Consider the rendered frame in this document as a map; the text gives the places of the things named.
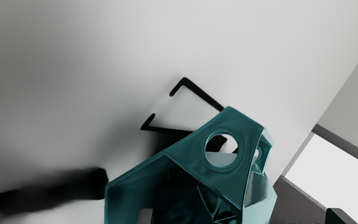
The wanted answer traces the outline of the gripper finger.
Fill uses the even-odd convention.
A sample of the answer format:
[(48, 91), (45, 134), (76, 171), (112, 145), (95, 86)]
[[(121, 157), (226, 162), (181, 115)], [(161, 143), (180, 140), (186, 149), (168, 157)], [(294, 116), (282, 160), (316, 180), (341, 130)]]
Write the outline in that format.
[(138, 224), (154, 224), (153, 208), (142, 208), (138, 214)]

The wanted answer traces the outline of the teal faceted mug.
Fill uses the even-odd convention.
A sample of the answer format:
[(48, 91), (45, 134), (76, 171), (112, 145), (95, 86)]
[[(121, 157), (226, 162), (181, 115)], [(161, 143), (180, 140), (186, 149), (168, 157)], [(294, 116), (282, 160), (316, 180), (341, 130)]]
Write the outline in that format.
[(189, 136), (109, 182), (104, 224), (269, 224), (277, 200), (266, 129), (226, 107)]

